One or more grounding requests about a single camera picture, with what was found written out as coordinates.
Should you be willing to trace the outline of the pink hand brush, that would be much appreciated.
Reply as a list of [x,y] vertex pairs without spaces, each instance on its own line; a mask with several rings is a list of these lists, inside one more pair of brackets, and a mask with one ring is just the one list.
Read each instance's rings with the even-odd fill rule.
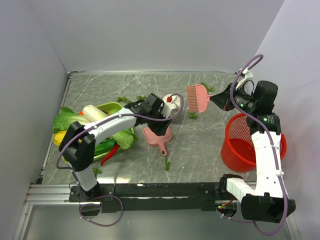
[[210,97],[207,89],[201,84],[186,87],[188,110],[190,113],[203,113],[208,109]]

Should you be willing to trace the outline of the pink dustpan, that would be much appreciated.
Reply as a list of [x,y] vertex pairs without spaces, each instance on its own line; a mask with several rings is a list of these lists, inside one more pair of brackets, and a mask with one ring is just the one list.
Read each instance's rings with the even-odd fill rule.
[[146,142],[150,146],[158,146],[160,149],[160,153],[163,157],[167,156],[167,149],[165,144],[169,143],[172,138],[172,132],[170,127],[166,129],[166,132],[164,135],[157,136],[154,132],[152,132],[148,127],[144,127],[143,134]]

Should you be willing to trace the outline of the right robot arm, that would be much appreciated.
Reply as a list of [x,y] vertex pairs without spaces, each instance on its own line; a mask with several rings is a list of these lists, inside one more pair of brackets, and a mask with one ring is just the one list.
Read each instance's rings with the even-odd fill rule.
[[244,219],[280,223],[296,209],[289,199],[283,182],[281,168],[280,118],[272,112],[278,86],[270,81],[259,81],[249,95],[243,87],[237,90],[229,84],[227,89],[210,97],[220,109],[234,108],[246,115],[256,160],[256,187],[232,174],[224,174],[219,181],[218,193],[223,199],[234,196],[241,204]]

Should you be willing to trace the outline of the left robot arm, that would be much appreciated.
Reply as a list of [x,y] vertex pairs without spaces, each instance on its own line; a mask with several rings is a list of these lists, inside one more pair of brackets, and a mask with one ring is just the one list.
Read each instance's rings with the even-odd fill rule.
[[151,93],[146,99],[125,105],[118,112],[94,122],[73,122],[58,148],[59,157],[69,164],[78,182],[80,193],[87,201],[95,200],[100,185],[94,176],[92,163],[96,146],[112,135],[146,124],[157,136],[163,136],[176,113],[166,111],[168,103]]

